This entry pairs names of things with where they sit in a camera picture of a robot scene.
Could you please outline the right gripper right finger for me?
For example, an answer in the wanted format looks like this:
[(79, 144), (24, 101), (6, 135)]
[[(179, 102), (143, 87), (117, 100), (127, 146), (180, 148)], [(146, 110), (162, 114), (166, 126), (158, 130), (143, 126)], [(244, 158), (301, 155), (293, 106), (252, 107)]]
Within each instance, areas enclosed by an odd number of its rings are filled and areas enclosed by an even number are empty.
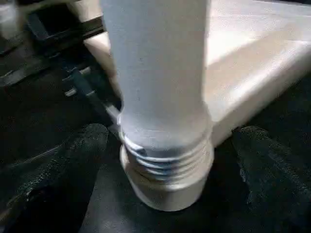
[(236, 129), (238, 156), (248, 203), (270, 233), (311, 231), (311, 168), (303, 159), (256, 126)]

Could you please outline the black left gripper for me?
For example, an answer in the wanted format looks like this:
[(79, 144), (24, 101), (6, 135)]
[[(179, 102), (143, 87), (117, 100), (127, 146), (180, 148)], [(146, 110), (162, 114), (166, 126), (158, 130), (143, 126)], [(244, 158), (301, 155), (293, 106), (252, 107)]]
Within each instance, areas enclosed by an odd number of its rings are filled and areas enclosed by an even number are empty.
[(61, 72), (67, 97), (79, 96), (109, 125), (118, 126), (120, 98), (108, 73), (101, 68), (84, 41), (104, 31), (99, 17), (81, 22), (68, 9), (36, 10), (26, 16), (34, 49)]

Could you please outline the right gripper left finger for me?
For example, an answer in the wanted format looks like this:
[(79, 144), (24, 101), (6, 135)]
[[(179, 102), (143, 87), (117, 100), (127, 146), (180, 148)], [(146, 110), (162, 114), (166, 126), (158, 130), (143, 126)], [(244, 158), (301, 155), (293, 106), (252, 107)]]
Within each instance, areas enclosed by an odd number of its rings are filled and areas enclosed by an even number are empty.
[(105, 153), (109, 131), (89, 124), (42, 159), (0, 170), (3, 233), (80, 230)]

